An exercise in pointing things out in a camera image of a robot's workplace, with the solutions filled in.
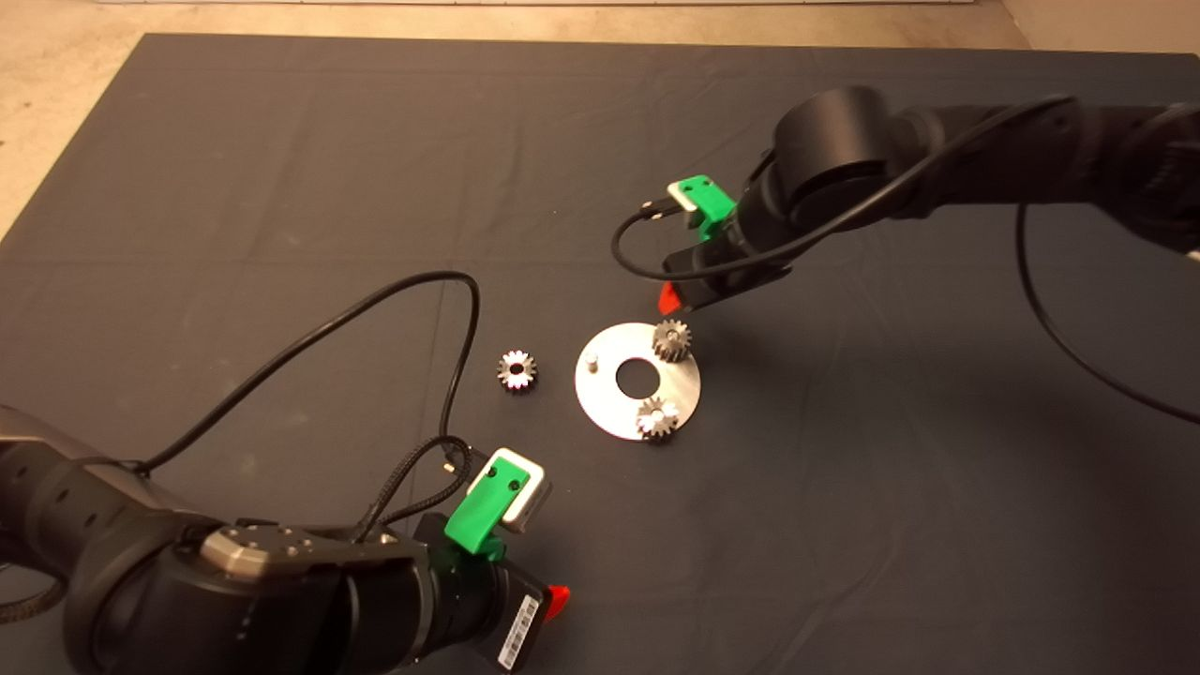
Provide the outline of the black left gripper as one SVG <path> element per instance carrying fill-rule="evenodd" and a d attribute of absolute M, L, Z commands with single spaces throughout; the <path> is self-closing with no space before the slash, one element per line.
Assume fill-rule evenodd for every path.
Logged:
<path fill-rule="evenodd" d="M 425 513 L 414 531 L 428 555 L 432 615 L 415 661 L 467 645 L 499 673 L 528 667 L 545 623 L 571 599 L 565 585 L 546 585 L 509 560 L 468 552 L 444 533 L 448 516 Z"/>

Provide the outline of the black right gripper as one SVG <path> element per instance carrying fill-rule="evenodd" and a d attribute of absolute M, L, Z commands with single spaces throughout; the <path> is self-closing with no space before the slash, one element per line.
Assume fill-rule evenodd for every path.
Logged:
<path fill-rule="evenodd" d="M 745 235 L 738 219 L 730 219 L 708 241 L 678 249 L 662 259 L 662 271 L 668 274 L 700 273 L 695 280 L 662 282 L 656 294 L 656 312 L 672 317 L 707 307 L 733 295 L 769 285 L 791 273 L 791 262 L 746 263 L 754 255 L 781 240 L 782 231 L 770 226 L 764 232 L 751 231 Z"/>

